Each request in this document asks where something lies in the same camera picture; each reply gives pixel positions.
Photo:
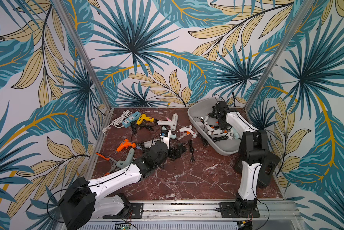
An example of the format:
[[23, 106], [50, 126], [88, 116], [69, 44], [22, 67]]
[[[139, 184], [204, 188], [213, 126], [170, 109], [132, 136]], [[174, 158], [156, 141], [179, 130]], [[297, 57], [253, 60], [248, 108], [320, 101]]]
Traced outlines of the small white glue gun orange trigger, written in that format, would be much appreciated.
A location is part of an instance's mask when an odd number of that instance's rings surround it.
[[196, 138], [196, 137], [197, 137], [197, 134], [193, 131], [192, 125], [182, 127], [182, 128], [180, 128], [178, 131], [179, 131], [179, 132], [185, 132], [185, 133], [191, 134], [193, 138]]

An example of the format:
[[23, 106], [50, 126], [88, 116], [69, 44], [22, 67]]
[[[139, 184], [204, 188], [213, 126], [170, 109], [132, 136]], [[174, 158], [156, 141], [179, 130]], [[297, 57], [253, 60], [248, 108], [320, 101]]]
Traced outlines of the large white glue gun blue trigger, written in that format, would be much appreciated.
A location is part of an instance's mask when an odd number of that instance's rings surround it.
[[156, 142], [158, 142], [159, 139], [154, 139], [154, 140], [149, 140], [149, 141], [145, 141], [145, 142], [140, 142], [137, 144], [138, 147], [140, 148], [150, 148], [152, 145], [154, 145]]

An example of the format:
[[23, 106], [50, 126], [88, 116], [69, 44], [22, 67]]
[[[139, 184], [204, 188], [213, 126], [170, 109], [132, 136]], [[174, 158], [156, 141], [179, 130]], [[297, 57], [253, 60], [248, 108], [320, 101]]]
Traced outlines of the large white glue gun pink stick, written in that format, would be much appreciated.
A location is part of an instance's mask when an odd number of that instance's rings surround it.
[[157, 124], [158, 124], [159, 126], [169, 126], [171, 131], [175, 131], [176, 128], [177, 128], [178, 117], [179, 117], [178, 114], [175, 113], [175, 114], [173, 114], [172, 120], [171, 120], [171, 121], [169, 121], [169, 120], [166, 120], [166, 121], [164, 121], [164, 120], [159, 120], [159, 121], [157, 122]]

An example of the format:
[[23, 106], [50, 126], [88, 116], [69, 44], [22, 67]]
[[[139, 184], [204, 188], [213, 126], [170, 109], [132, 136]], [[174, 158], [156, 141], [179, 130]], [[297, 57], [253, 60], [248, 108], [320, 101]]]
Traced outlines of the small white glue gun front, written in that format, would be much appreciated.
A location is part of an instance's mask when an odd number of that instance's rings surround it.
[[209, 116], [199, 117], [198, 119], [199, 119], [199, 121], [197, 121], [196, 124], [197, 124], [200, 128], [202, 128], [203, 130], [205, 130], [205, 128], [206, 128], [206, 125], [205, 125], [205, 124], [207, 123], [207, 121], [208, 121], [208, 119], [209, 119]]

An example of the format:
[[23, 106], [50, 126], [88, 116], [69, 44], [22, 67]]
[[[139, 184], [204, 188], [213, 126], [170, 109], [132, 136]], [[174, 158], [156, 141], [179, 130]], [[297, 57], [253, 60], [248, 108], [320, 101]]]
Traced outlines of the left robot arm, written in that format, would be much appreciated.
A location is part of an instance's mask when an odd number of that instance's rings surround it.
[[162, 130], [161, 140], [152, 142], [141, 157], [128, 163], [124, 168], [96, 179], [76, 179], [58, 202], [66, 228], [78, 230], [96, 218], [127, 217], [131, 204], [124, 194], [111, 197], [110, 202], [104, 202], [103, 199], [123, 187], [146, 179], [167, 159], [176, 160], [186, 152], [183, 143], [170, 147], [169, 142], [167, 131]]

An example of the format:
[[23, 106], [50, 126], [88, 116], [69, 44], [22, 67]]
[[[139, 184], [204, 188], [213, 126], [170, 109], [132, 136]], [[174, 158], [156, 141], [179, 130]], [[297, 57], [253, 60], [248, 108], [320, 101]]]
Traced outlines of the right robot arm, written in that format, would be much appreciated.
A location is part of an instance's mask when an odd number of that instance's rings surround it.
[[238, 216], [254, 213], [257, 209], [257, 183], [259, 173], [268, 152], [264, 130], [258, 130], [242, 117], [235, 108], [228, 107], [225, 101], [215, 104], [214, 113], [219, 122], [225, 121], [240, 137], [239, 155], [242, 162], [241, 184], [238, 190], [233, 211]]

